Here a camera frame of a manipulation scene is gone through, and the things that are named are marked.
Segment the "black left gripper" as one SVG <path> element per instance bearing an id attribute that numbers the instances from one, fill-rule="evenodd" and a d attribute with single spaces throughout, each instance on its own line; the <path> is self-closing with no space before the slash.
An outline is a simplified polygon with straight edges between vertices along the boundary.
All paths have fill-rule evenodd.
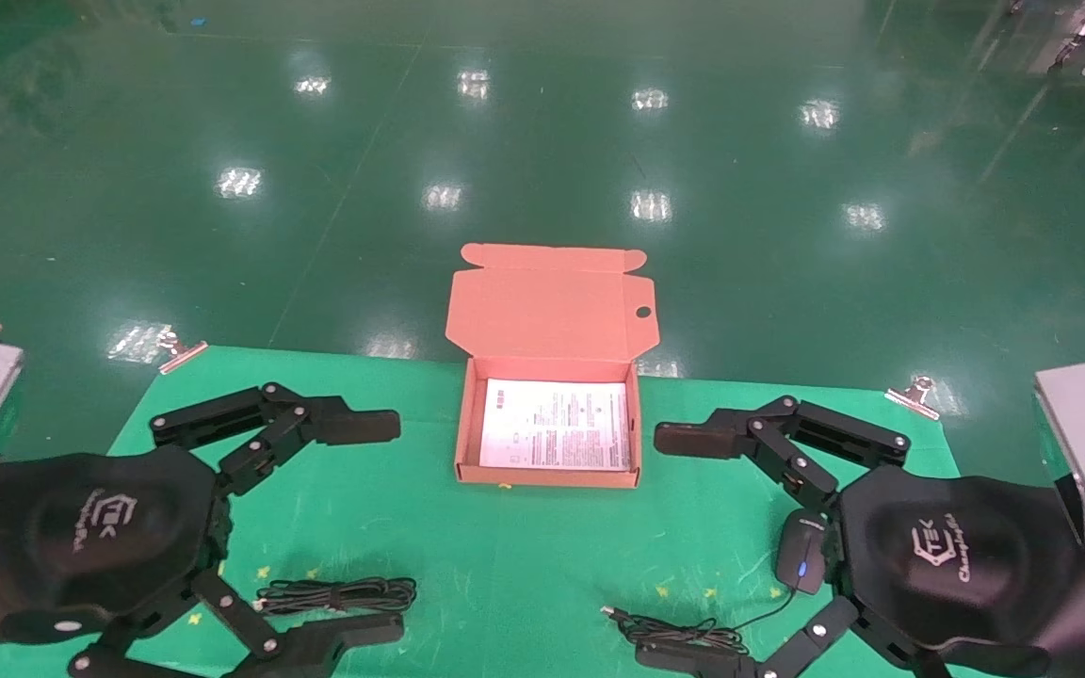
<path id="1" fill-rule="evenodd" d="M 184 613 L 190 593 L 248 649 L 225 677 L 332 677 L 345 652 L 403 639 L 397 613 L 276 632 L 207 571 L 227 553 L 229 511 L 214 469 L 176 447 L 0 463 L 0 645 L 104 631 L 69 677 L 192 677 L 126 656 L 139 634 Z"/>

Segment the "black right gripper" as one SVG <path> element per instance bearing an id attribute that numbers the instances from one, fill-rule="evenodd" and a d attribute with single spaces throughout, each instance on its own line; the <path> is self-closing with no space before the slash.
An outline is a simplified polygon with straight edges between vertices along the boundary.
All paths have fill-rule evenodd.
<path id="1" fill-rule="evenodd" d="M 1054 491 L 882 466 L 841 491 L 837 527 L 855 632 L 891 664 L 1085 677 L 1085 548 Z"/>

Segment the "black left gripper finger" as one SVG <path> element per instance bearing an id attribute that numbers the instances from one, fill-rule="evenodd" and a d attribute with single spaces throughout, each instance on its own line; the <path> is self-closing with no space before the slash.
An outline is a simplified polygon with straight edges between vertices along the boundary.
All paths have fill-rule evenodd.
<path id="1" fill-rule="evenodd" d="M 305 396 L 280 383 L 216 396 L 155 415 L 148 428 L 156 446 L 186 451 L 246 435 L 217 468 L 217 492 L 244 496 L 310 444 L 328 446 L 395 442 L 395 411 L 354 411 L 340 395 Z"/>

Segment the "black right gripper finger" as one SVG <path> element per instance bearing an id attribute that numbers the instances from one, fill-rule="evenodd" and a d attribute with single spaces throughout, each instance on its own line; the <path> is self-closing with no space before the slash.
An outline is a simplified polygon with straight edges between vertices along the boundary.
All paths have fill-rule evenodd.
<path id="1" fill-rule="evenodd" d="M 833 511 L 839 481 L 805 455 L 815 449 L 866 469 L 904 466 L 907 435 L 832 411 L 795 396 L 779 396 L 754 411 L 718 408 L 704 422 L 659 422 L 660 455 L 709 460 L 750 460 L 793 501 L 810 511 Z"/>
<path id="2" fill-rule="evenodd" d="M 695 625 L 637 615 L 636 661 L 652 669 L 690 677 L 801 677 L 815 661 L 851 630 L 877 628 L 863 617 L 861 607 L 847 596 L 837 596 L 805 626 L 789 636 L 767 658 L 757 658 L 742 639 L 742 628 L 723 626 L 707 618 Z"/>

